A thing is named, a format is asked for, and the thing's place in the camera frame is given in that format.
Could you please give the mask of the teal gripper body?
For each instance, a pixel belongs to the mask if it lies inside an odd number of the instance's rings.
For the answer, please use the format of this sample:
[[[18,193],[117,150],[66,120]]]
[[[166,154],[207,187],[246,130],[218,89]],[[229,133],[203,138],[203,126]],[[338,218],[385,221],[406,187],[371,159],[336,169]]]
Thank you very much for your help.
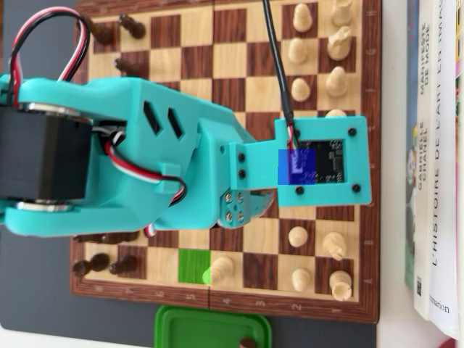
[[[250,172],[239,155],[256,140],[230,109],[218,104],[201,108],[197,132],[197,227],[242,227],[253,213],[250,190],[237,184],[247,181],[240,172]]]

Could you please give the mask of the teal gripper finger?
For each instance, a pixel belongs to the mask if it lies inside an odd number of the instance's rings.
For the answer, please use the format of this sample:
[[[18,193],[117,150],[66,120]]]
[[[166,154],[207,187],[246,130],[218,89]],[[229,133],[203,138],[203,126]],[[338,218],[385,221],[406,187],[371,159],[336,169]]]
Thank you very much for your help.
[[[278,217],[278,195],[275,189],[253,190],[250,198],[253,218]]]

